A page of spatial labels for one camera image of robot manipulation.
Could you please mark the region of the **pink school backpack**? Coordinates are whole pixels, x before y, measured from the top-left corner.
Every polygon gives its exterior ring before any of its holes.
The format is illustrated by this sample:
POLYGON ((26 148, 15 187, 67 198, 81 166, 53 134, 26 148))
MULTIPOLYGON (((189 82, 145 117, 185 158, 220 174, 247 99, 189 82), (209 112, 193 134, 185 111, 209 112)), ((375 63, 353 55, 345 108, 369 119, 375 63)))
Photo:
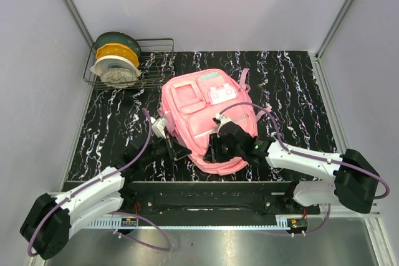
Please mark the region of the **pink school backpack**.
POLYGON ((167 120, 167 131, 178 143, 191 150, 190 160, 203 172, 227 175, 245 166, 241 158, 209 163, 204 157, 209 136, 218 130, 213 121, 218 113, 229 117, 251 136, 257 135, 257 122, 264 112, 256 113, 250 105, 249 70, 234 80, 220 69, 206 69, 173 77, 162 86, 158 113, 167 120))

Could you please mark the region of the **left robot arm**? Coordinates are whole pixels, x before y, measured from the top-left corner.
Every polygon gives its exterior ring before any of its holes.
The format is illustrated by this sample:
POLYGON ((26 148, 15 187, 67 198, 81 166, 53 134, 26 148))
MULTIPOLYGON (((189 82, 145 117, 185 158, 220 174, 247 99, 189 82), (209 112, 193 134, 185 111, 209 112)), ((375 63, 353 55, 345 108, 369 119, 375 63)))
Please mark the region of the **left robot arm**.
POLYGON ((99 217, 112 212, 139 212, 131 183, 146 166, 169 156, 178 161, 191 154, 173 138, 129 142, 113 163, 99 175, 67 192, 44 193, 31 207, 20 228, 29 245, 27 253, 44 260, 57 255, 72 236, 99 217))

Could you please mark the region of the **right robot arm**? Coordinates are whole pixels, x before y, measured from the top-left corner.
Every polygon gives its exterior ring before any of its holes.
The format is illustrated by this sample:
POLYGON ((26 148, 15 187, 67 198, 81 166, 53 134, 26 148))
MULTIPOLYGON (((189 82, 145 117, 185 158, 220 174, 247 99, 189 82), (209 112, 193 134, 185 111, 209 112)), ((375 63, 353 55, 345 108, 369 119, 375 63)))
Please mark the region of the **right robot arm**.
POLYGON ((313 204, 340 203, 361 214, 371 211, 380 175, 356 150, 322 153, 291 147, 265 136, 251 136, 232 121, 209 136, 205 154, 209 163, 241 158, 252 166, 282 168, 318 178, 295 183, 283 198, 284 209, 297 214, 313 204))

